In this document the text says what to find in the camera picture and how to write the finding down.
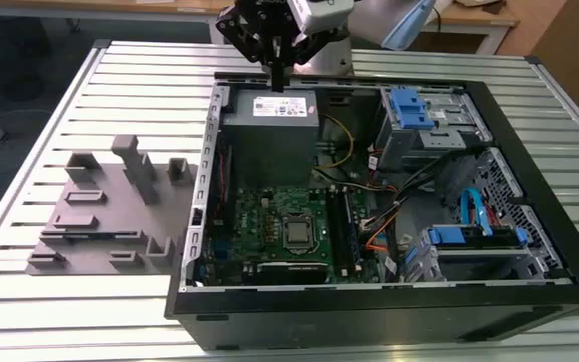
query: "white label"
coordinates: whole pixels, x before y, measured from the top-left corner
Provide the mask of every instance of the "white label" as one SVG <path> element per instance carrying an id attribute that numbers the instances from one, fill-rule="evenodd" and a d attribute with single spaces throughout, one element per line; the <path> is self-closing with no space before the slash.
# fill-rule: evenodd
<path id="1" fill-rule="evenodd" d="M 205 13 L 207 12 L 207 9 L 201 8 L 178 8 L 178 11 L 182 13 Z"/>
<path id="2" fill-rule="evenodd" d="M 136 4 L 165 4 L 167 2 L 177 2 L 177 0 L 136 0 Z"/>
<path id="3" fill-rule="evenodd" d="M 492 25 L 516 26 L 513 21 L 492 20 Z"/>
<path id="4" fill-rule="evenodd" d="M 398 264 L 394 262 L 394 260 L 390 258 L 390 256 L 386 257 L 386 267 L 393 272 L 393 274 L 398 273 Z"/>
<path id="5" fill-rule="evenodd" d="M 378 169 L 378 164 L 379 164 L 379 158 L 370 156 L 369 158 L 369 169 L 371 170 L 377 170 Z"/>
<path id="6" fill-rule="evenodd" d="M 257 97 L 255 117 L 307 117 L 309 107 L 305 98 Z"/>
<path id="7" fill-rule="evenodd" d="M 430 111 L 429 116 L 432 118 L 446 118 L 448 114 L 444 111 Z"/>

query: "motherboard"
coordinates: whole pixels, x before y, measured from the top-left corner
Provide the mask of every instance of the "motherboard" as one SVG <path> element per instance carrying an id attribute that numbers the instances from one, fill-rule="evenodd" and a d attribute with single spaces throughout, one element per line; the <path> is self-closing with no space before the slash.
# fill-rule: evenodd
<path id="1" fill-rule="evenodd" d="M 367 214 L 362 190 L 239 189 L 233 227 L 214 234 L 218 273 L 229 284 L 246 284 L 249 275 L 266 284 L 371 281 L 377 261 L 363 259 L 358 240 Z"/>

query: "ram slot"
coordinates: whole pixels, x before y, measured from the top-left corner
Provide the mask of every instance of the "ram slot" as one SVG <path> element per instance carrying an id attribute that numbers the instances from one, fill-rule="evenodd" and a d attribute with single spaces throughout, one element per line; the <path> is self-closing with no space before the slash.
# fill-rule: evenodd
<path id="1" fill-rule="evenodd" d="M 345 196 L 339 192 L 329 192 L 326 200 L 329 214 L 330 243 L 333 247 L 333 261 L 335 273 L 349 277 L 354 270 L 354 255 L 349 247 L 349 223 Z"/>
<path id="2" fill-rule="evenodd" d="M 357 223 L 354 221 L 353 214 L 353 202 L 350 202 L 350 194 L 341 194 L 341 198 L 345 202 L 345 210 L 346 210 L 346 241 L 349 243 L 349 248 L 353 252 L 353 263 L 355 266 L 361 265 L 361 251 L 359 251 L 359 230 L 357 229 Z"/>

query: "cpu socket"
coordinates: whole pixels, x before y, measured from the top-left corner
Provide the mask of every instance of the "cpu socket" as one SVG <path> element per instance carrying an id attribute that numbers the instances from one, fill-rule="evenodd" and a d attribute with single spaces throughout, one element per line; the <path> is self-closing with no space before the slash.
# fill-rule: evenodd
<path id="1" fill-rule="evenodd" d="M 283 247 L 294 254 L 307 253 L 313 249 L 314 235 L 310 215 L 283 217 Z"/>

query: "metal frame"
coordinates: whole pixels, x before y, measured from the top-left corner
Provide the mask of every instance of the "metal frame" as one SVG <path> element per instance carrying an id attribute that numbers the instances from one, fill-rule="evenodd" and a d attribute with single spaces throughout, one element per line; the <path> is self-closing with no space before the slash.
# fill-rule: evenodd
<path id="1" fill-rule="evenodd" d="M 214 72 L 259 71 L 233 47 L 211 44 L 115 41 L 106 53 L 92 77 L 79 81 L 83 95 L 74 99 L 70 91 L 68 112 L 58 110 L 59 124 L 47 132 L 50 139 L 39 140 L 30 167 L 3 199 L 0 360 L 339 361 L 351 354 L 386 361 L 579 360 L 579 316 L 502 342 L 215 354 L 198 347 L 177 321 L 163 318 L 170 277 L 27 277 L 26 258 L 62 192 L 71 150 L 91 150 L 114 162 L 104 151 L 111 135 L 134 133 L 155 164 L 173 157 L 198 163 L 205 130 L 198 122 L 206 119 Z M 579 231 L 579 118 L 528 61 L 389 51 L 354 51 L 353 61 L 355 73 L 374 77 L 377 84 L 382 77 L 485 81 Z"/>
<path id="2" fill-rule="evenodd" d="M 542 64 L 534 65 L 533 70 L 541 76 L 541 79 L 546 82 L 549 89 L 552 90 L 556 98 L 558 98 L 565 109 L 568 109 L 573 119 L 579 124 L 579 108 L 578 108 L 576 102 L 572 100 L 572 97 L 569 96 L 569 94 L 561 88 L 561 85 L 558 84 L 556 78 L 549 73 L 549 70 L 546 69 L 546 67 Z"/>

